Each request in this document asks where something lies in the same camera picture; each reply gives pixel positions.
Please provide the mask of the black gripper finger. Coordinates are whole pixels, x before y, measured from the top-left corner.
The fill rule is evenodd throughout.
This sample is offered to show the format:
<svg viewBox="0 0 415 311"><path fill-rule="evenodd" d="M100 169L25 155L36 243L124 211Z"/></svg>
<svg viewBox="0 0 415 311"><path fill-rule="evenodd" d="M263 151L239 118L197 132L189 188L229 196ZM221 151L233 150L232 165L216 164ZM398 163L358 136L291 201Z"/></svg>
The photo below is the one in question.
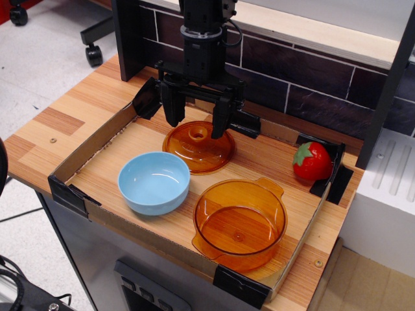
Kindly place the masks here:
<svg viewBox="0 0 415 311"><path fill-rule="evenodd" d="M160 91L166 121L176 127L185 117L185 95L166 82L161 83Z"/></svg>
<svg viewBox="0 0 415 311"><path fill-rule="evenodd" d="M223 93L222 96L216 101L213 109L213 131L211 134L212 139L220 139L228 125L229 117L231 113L231 95L229 93Z"/></svg>

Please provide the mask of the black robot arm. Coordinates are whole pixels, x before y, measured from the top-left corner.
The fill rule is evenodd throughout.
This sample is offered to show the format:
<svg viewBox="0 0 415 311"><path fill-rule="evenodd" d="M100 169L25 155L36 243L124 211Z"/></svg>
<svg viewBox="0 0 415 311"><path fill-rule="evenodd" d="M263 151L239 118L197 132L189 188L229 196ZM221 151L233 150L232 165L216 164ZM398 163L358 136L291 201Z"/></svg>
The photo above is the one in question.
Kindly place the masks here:
<svg viewBox="0 0 415 311"><path fill-rule="evenodd" d="M225 70L226 23L236 14L235 1L180 1L184 23L184 60L178 65L159 61L161 103L167 122L175 127L185 117L185 98L214 103L213 139L223 136L231 116L243 103L245 83Z"/></svg>

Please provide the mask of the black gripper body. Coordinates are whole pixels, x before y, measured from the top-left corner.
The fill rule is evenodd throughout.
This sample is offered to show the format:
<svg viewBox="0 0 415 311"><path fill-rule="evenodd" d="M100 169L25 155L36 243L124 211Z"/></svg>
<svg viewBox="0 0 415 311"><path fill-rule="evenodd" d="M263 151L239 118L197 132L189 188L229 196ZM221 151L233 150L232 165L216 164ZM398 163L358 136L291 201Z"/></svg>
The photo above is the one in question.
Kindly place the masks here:
<svg viewBox="0 0 415 311"><path fill-rule="evenodd" d="M183 64L159 61L158 89L162 82L177 88L185 97L216 103L223 93L231 95L231 112L243 106L246 83L225 70L226 49L238 47L243 35L235 43L228 42L228 28L213 29L180 27L184 39Z"/></svg>

